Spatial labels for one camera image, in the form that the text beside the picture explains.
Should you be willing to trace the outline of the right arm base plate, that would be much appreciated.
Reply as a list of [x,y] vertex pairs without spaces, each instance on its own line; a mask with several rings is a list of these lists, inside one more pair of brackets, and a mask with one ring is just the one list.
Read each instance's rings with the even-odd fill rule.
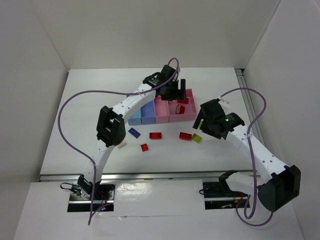
[[204,197],[206,210],[234,209],[238,203],[243,208],[248,198],[247,194],[232,191],[220,182],[203,182],[198,193]]

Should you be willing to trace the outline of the yellow-green lego brick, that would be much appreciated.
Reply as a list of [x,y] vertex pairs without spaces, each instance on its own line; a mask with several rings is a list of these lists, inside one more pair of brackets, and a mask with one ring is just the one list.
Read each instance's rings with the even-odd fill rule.
[[191,138],[191,139],[192,139],[194,142],[198,143],[198,144],[200,144],[201,141],[202,141],[202,137],[199,136],[199,135],[196,134],[196,133],[194,133],[194,134],[192,135],[192,138]]

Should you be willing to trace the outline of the small red lego brick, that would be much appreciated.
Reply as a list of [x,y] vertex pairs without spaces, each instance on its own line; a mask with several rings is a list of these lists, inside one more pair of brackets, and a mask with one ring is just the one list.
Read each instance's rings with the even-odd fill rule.
[[146,143],[140,145],[142,152],[146,152],[149,150],[149,147]]

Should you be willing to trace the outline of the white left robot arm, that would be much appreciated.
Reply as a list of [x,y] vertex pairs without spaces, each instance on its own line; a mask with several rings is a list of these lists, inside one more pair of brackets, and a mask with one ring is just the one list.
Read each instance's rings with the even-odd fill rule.
[[186,80],[178,80],[177,75],[178,72],[166,64],[161,72],[147,76],[133,95],[127,93],[127,97],[120,103],[101,108],[96,126],[97,145],[92,154],[93,170],[87,168],[77,182],[87,195],[96,194],[108,158],[113,149],[125,139],[125,124],[133,114],[158,96],[165,101],[187,99]]

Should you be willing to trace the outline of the dark blue lego brick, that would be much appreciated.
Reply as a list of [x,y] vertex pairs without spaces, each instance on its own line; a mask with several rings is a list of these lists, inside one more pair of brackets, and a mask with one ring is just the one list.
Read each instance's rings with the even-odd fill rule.
[[141,134],[140,134],[136,129],[134,129],[133,127],[130,128],[130,129],[128,130],[128,132],[129,132],[133,137],[135,137],[136,139],[138,139],[138,138],[141,136]]

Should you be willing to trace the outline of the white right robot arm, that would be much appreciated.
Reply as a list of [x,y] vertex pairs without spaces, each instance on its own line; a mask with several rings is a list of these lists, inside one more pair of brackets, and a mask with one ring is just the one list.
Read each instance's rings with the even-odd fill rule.
[[220,180],[225,181],[230,190],[247,195],[257,194],[261,204],[270,212],[276,212],[300,194],[300,169],[295,165],[288,166],[275,157],[251,134],[236,113],[225,113],[220,99],[200,105],[193,128],[216,139],[228,141],[254,163],[252,169],[259,174],[259,181],[235,170],[221,175]]

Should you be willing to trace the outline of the red flower lego piece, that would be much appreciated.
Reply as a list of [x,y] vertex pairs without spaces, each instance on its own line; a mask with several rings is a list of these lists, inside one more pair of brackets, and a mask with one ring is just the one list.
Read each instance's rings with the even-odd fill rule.
[[182,114],[185,113],[185,110],[186,110],[186,107],[185,107],[184,105],[178,104],[178,105],[176,106],[175,113],[176,113],[177,115],[182,115]]

